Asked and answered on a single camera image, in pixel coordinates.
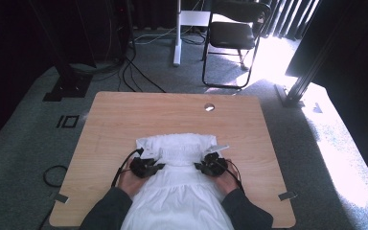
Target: white dress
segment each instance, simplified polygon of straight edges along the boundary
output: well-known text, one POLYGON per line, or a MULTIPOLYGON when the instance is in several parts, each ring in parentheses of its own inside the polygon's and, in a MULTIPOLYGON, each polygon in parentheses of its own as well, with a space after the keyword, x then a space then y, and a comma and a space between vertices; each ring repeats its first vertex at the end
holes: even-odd
POLYGON ((233 229, 220 203, 223 195, 194 163, 217 144, 213 135, 192 133, 141 138, 142 158, 166 164, 133 198, 121 229, 233 229))

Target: chair seat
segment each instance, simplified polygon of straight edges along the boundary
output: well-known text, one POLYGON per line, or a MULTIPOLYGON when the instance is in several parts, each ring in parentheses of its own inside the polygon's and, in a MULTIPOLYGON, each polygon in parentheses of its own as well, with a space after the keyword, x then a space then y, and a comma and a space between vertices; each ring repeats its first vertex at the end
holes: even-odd
POLYGON ((212 22, 211 40, 214 47, 251 50, 255 47, 252 29, 248 24, 231 22, 212 22))

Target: person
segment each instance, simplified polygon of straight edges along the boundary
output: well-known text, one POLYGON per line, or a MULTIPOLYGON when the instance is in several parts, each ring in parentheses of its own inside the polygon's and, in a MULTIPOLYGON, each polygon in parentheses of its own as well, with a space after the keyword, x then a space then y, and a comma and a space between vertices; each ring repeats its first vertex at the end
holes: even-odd
MULTIPOLYGON (((130 161, 127 162, 126 170, 121 174, 118 186, 110 188, 103 199, 91 209, 80 226, 81 230, 121 228, 132 205, 132 198, 149 179, 139 178, 129 171, 130 161)), ((238 175, 232 164, 228 164, 228 170, 238 175)), ((221 205, 236 230, 271 229, 272 215, 251 203, 231 174, 225 172, 221 176, 208 177, 225 195, 221 205)))

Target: table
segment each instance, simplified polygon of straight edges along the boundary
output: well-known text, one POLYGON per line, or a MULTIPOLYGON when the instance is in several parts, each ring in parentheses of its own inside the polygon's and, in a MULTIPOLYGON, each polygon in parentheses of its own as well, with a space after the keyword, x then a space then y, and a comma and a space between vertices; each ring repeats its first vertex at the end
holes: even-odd
POLYGON ((136 139, 160 134, 217 136, 221 153, 241 172, 247 197, 274 217, 274 228, 295 224, 259 100, 252 96, 100 92, 97 94, 59 191, 50 223, 79 226, 108 191, 136 139))
POLYGON ((182 11, 181 0, 177 0, 177 32, 173 60, 174 66, 179 66, 181 62, 181 26, 208 27, 209 17, 209 11, 182 11))

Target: dark sleeve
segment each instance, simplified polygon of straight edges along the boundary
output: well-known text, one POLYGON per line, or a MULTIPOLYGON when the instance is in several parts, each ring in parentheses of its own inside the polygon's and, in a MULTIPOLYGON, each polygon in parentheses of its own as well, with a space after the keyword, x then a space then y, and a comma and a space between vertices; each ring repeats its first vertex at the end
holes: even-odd
POLYGON ((91 209, 80 229, 121 229, 131 204, 123 190, 112 187, 91 209))
POLYGON ((271 214, 252 204, 240 189, 229 193, 222 207, 236 230, 271 229, 273 225, 271 214))

